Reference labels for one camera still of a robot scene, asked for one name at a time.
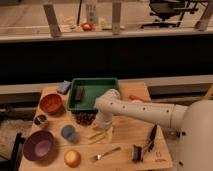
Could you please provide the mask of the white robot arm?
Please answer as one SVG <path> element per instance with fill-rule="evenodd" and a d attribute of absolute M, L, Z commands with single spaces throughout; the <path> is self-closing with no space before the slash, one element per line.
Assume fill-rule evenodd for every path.
<path fill-rule="evenodd" d="M 178 171 L 213 171 L 213 100 L 189 106 L 124 101 L 117 90 L 110 89 L 96 98 L 95 108 L 94 122 L 102 129 L 108 129 L 118 114 L 178 130 Z"/>

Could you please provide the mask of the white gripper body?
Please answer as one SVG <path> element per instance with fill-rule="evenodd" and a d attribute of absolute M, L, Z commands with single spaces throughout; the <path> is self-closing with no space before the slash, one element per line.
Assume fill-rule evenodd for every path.
<path fill-rule="evenodd" d="M 95 119 L 92 125 L 97 129 L 108 130 L 112 126 L 112 122 L 111 121 L 106 122 L 101 119 Z"/>

